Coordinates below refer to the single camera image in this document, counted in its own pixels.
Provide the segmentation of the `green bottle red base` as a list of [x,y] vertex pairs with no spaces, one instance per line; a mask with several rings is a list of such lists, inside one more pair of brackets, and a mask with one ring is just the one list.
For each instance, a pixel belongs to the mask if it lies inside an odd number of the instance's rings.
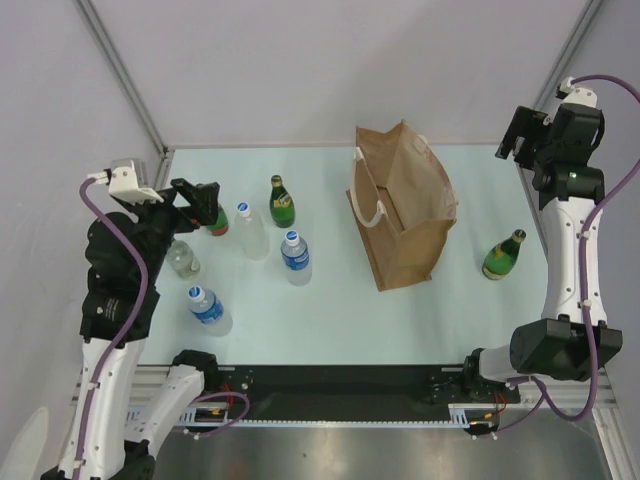
[[226,212],[221,204],[218,205],[216,222],[212,225],[208,225],[207,229],[213,236],[222,236],[228,231],[229,221]]

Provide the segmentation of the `blue label bottle front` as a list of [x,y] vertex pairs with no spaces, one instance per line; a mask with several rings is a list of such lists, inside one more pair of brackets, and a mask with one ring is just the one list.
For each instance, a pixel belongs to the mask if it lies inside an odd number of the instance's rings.
[[231,314],[212,290],[193,285],[187,296],[190,312],[213,336],[223,337],[230,333],[233,326]]

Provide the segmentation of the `green glass bottle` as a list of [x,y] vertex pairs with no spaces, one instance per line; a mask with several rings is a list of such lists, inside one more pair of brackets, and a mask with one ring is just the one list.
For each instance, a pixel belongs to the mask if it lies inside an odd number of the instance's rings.
[[520,247],[525,239],[526,232],[517,229],[509,238],[496,244],[484,258],[483,274],[490,280],[500,280],[508,275],[517,263]]
[[283,184],[280,175],[271,177],[269,210],[274,224],[279,228],[289,228],[295,221],[295,206],[292,197]]

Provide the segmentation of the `blue label bottle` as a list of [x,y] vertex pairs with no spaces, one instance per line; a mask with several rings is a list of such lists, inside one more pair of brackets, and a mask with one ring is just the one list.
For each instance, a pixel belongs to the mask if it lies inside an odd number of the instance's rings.
[[230,333],[233,326],[231,314],[212,290],[193,285],[187,296],[190,312],[213,336],[223,337]]
[[312,278],[309,246],[296,230],[288,230],[281,243],[280,252],[288,281],[294,286],[304,286]]

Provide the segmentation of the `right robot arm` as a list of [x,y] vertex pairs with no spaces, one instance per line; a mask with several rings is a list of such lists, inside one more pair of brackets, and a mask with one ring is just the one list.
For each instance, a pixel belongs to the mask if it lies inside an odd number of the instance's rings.
[[519,379],[596,382],[622,347],[621,331],[607,325],[599,288],[604,174],[588,164],[604,135],[604,114],[585,87],[558,97],[552,114],[518,107],[496,151],[533,174],[546,235],[547,289],[539,320],[516,328],[508,344],[466,358],[461,389],[474,402],[494,399]]

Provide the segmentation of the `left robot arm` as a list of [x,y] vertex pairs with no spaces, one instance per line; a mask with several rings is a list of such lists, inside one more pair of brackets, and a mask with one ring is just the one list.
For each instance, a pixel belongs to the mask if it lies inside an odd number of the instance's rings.
[[196,398],[214,397],[222,384],[214,355],[184,350],[143,417],[126,428],[133,377],[160,299],[157,277],[176,235],[217,221],[220,186],[182,178],[161,191],[135,185],[111,194],[122,208],[109,213],[88,197],[94,185],[119,183],[107,172],[80,187],[96,217],[85,250],[90,268],[80,325],[80,395],[65,452],[43,473],[45,479],[151,478],[159,447],[178,417]]

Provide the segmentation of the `clear unlabelled plastic bottle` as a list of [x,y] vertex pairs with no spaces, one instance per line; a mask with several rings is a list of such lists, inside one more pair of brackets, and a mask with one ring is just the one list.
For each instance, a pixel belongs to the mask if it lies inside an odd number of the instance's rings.
[[264,260],[269,254],[269,238],[259,212],[249,203],[240,202],[235,227],[244,254],[255,261]]

